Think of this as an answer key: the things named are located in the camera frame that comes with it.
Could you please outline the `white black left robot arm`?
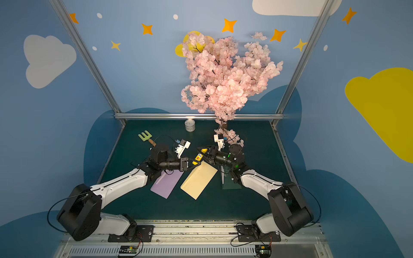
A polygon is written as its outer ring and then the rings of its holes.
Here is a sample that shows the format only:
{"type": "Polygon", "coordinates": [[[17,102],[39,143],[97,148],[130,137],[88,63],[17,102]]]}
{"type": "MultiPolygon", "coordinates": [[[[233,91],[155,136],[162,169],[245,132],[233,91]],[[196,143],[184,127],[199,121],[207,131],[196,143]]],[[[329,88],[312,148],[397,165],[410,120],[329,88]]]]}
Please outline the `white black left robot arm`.
{"type": "Polygon", "coordinates": [[[88,187],[76,186],[57,214],[57,221],[75,241],[82,241],[92,234],[107,234],[110,240],[132,242],[138,237],[136,222],[128,215],[103,213],[114,200],[145,187],[157,180],[162,172],[178,170],[186,172],[200,165],[200,162],[182,156],[184,147],[172,153],[166,145],[155,145],[151,154],[131,172],[110,181],[88,187]]]}

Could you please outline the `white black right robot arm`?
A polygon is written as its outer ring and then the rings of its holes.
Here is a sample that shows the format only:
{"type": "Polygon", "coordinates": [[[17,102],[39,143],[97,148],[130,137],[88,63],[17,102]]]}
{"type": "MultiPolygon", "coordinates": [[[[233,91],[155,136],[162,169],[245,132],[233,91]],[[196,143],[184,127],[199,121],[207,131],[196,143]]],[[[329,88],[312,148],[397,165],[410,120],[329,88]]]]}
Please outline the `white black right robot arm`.
{"type": "Polygon", "coordinates": [[[313,222],[314,215],[297,184],[282,183],[267,178],[245,163],[245,154],[239,144],[233,144],[229,153],[217,146],[199,147],[202,160],[209,164],[229,167],[234,183],[249,188],[268,200],[271,213],[252,222],[259,234],[280,231],[290,237],[313,222]]]}

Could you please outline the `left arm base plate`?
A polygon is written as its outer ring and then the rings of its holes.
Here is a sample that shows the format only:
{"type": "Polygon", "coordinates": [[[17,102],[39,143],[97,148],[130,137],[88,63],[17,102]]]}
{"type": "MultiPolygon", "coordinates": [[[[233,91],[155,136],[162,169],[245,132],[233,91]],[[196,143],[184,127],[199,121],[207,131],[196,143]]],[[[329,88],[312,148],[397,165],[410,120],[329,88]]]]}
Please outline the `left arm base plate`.
{"type": "Polygon", "coordinates": [[[154,225],[131,225],[122,235],[110,234],[109,243],[150,243],[153,237],[154,225]]]}

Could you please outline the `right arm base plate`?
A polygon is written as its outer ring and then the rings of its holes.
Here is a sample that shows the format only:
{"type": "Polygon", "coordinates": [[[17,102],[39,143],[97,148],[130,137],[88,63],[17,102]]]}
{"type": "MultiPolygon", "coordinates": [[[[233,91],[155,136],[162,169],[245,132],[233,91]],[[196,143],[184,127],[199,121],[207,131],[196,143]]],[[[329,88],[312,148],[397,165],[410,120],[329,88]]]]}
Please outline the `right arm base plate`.
{"type": "Polygon", "coordinates": [[[281,236],[278,231],[262,233],[256,226],[237,223],[235,225],[238,241],[241,243],[262,241],[262,242],[280,242],[281,236]]]}

